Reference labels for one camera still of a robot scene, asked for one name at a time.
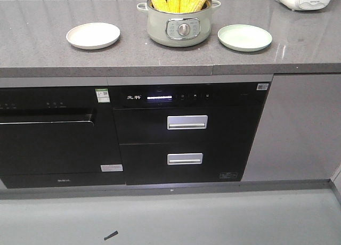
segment dishwasher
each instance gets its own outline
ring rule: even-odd
[[[0,88],[7,188],[125,184],[103,87]]]
[[[268,87],[109,87],[126,184],[240,181]]]

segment dishwasher door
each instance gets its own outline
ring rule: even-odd
[[[0,89],[7,188],[124,184],[111,106],[95,88]]]

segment cabinet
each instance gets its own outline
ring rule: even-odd
[[[341,75],[275,75],[242,181],[328,179],[341,158]]]

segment floor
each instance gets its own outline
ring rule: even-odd
[[[341,206],[330,189],[0,200],[0,244],[340,245]]]

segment plate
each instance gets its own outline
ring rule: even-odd
[[[113,24],[94,22],[72,28],[66,40],[74,47],[96,50],[108,47],[117,41],[120,30]]]
[[[272,36],[266,30],[251,25],[230,25],[218,31],[220,42],[240,52],[255,52],[268,47]]]

